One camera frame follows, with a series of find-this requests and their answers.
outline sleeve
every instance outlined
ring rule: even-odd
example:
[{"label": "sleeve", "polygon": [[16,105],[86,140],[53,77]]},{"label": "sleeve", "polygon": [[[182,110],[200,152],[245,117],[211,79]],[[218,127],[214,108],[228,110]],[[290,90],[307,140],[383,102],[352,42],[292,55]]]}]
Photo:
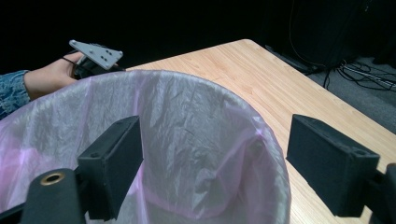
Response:
[{"label": "sleeve", "polygon": [[30,102],[23,82],[27,70],[0,76],[0,119]]}]

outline wooden table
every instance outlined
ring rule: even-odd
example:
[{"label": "wooden table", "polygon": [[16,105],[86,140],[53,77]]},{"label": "wooden table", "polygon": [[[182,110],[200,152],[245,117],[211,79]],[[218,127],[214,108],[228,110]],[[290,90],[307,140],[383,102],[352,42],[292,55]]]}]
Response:
[{"label": "wooden table", "polygon": [[[251,40],[197,50],[132,69],[164,69],[209,79],[241,96],[268,123],[287,155],[292,114],[321,119],[381,156],[378,170],[396,161],[396,135],[364,116]],[[291,185],[290,223],[364,223],[334,217],[302,176],[286,161]]]}]

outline trash can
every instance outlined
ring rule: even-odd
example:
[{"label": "trash can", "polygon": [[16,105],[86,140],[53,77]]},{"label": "trash can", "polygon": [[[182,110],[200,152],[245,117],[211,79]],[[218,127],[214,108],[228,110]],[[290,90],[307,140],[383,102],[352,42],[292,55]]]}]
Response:
[{"label": "trash can", "polygon": [[211,81],[164,70],[85,78],[1,120],[0,212],[23,203],[36,176],[75,169],[113,122],[134,115],[144,160],[107,223],[289,223],[288,172],[263,118]]}]

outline black bracket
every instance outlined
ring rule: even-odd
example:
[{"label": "black bracket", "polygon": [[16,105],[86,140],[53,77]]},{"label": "black bracket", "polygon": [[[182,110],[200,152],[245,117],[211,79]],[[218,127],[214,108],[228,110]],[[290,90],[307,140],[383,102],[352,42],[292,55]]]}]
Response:
[{"label": "black bracket", "polygon": [[287,160],[332,214],[396,223],[396,166],[376,170],[379,155],[321,120],[293,115]]},{"label": "black bracket", "polygon": [[79,157],[76,170],[36,177],[25,203],[0,214],[0,223],[86,223],[117,219],[143,161],[139,117],[113,123]]}]

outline person's arm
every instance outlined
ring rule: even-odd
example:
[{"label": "person's arm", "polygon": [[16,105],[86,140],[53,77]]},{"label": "person's arm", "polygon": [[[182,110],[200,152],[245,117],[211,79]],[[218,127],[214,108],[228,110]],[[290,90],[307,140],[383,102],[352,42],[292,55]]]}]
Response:
[{"label": "person's arm", "polygon": [[27,72],[21,70],[0,76],[0,119],[29,103],[30,98],[23,84]]},{"label": "person's arm", "polygon": [[74,83],[74,64],[82,57],[77,52],[33,71],[18,71],[0,76],[0,119],[41,96]]}]

